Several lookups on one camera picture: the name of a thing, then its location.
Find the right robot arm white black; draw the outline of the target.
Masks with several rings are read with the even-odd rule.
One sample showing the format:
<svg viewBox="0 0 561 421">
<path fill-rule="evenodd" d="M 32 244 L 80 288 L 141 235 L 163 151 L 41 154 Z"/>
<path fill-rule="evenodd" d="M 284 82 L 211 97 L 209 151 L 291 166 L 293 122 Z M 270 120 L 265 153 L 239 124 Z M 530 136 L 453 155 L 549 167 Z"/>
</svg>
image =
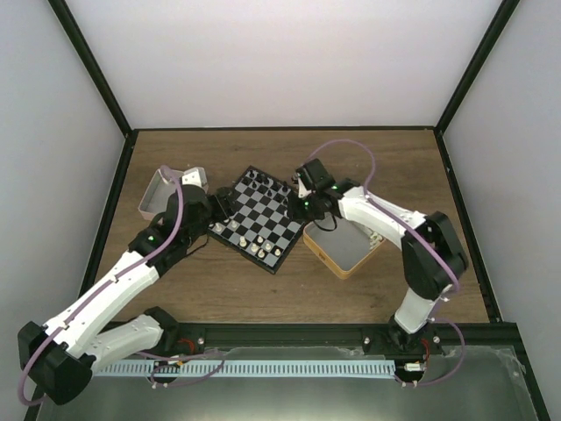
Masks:
<svg viewBox="0 0 561 421">
<path fill-rule="evenodd" d="M 459 278 L 469 266 L 448 216 L 404 209 L 348 178 L 338 182 L 318 159 L 297 168 L 292 180 L 297 191 L 288 196 L 290 218 L 312 222 L 331 214 L 364 226 L 401 250 L 408 290 L 388 321 L 388 337 L 395 351 L 413 351 L 433 310 L 459 290 Z"/>
</svg>

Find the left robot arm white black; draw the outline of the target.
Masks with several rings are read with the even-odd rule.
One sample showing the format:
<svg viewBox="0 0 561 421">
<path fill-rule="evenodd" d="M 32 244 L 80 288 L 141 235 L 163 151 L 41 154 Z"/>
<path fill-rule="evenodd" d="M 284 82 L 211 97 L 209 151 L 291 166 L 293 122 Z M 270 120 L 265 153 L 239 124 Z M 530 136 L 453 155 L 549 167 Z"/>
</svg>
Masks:
<svg viewBox="0 0 561 421">
<path fill-rule="evenodd" d="M 27 323 L 18 333 L 22 374 L 18 398 L 24 405 L 32 379 L 57 404 L 83 392 L 92 376 L 132 354 L 165 359 L 179 344 L 179 324 L 160 307 L 152 307 L 124 325 L 106 325 L 136 295 L 193 253 L 192 245 L 211 225 L 234 214 L 233 190 L 209 195 L 197 185 L 181 185 L 128 245 L 118 262 L 75 303 L 42 325 Z"/>
</svg>

